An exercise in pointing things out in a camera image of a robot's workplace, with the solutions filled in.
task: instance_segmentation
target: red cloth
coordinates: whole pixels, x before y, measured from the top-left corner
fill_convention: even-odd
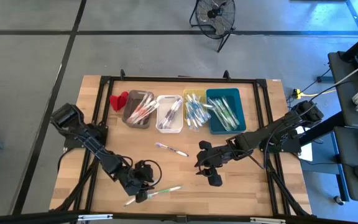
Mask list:
[[[110,96],[110,104],[112,108],[117,112],[125,106],[128,100],[128,92],[124,91],[119,96]]]

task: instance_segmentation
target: table leg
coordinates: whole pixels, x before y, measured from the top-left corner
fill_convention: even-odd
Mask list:
[[[349,193],[347,191],[347,185],[346,185],[346,180],[345,180],[345,173],[343,171],[343,166],[341,164],[341,160],[339,158],[339,150],[337,148],[337,143],[336,143],[336,138],[335,138],[335,134],[331,133],[331,137],[333,139],[333,144],[334,144],[334,152],[336,155],[336,160],[338,162],[338,171],[339,174],[336,174],[336,181],[338,183],[338,189],[339,189],[339,197],[334,197],[334,200],[336,203],[338,203],[338,205],[344,205],[345,202],[349,201]]]
[[[315,127],[307,130],[305,134],[299,138],[301,146],[304,146],[305,144],[308,144],[311,141],[318,139],[327,133],[330,133],[333,131],[335,126],[345,126],[342,111],[319,123]]]
[[[200,1],[200,0],[197,0],[197,1],[196,1],[196,5],[194,6],[193,12],[191,13],[191,16],[190,16],[190,19],[189,19],[189,24],[190,24],[191,27],[197,26],[197,25],[194,25],[194,24],[191,23],[191,18],[193,18],[194,13],[196,12],[197,5],[198,5],[198,2],[199,2],[199,1]]]

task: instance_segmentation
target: caster wheel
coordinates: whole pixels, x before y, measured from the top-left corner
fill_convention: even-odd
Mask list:
[[[338,204],[338,205],[344,205],[345,202],[342,201],[340,196],[335,196],[334,197],[334,201]]]

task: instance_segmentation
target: fan grille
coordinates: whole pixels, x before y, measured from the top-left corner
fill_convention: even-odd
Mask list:
[[[196,21],[202,33],[212,39],[222,39],[231,31],[236,15],[234,0],[199,0]]]

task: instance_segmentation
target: gray floor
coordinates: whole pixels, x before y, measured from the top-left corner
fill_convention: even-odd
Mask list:
[[[358,12],[358,1],[352,2]],[[79,29],[190,30],[193,3],[88,1]],[[70,30],[79,5],[79,0],[1,0],[0,29]],[[358,30],[344,2],[251,0],[236,1],[236,7],[238,30]],[[10,211],[67,40],[65,35],[0,36],[0,141],[5,145],[0,150],[0,215]],[[218,42],[203,35],[77,36],[55,107],[76,101],[83,75],[118,75],[120,69],[129,76],[170,77],[221,77],[229,70],[233,78],[279,78],[289,94],[328,69],[327,53],[357,41],[355,36],[232,36],[217,54]],[[308,93],[326,87],[315,85]],[[326,117],[340,110],[336,97],[332,93],[316,100]],[[47,211],[62,145],[63,138],[49,128],[24,212]],[[353,206],[338,208],[327,197],[326,192],[337,194],[333,184],[316,184],[329,178],[305,174],[313,213],[358,221],[357,214],[343,215]]]

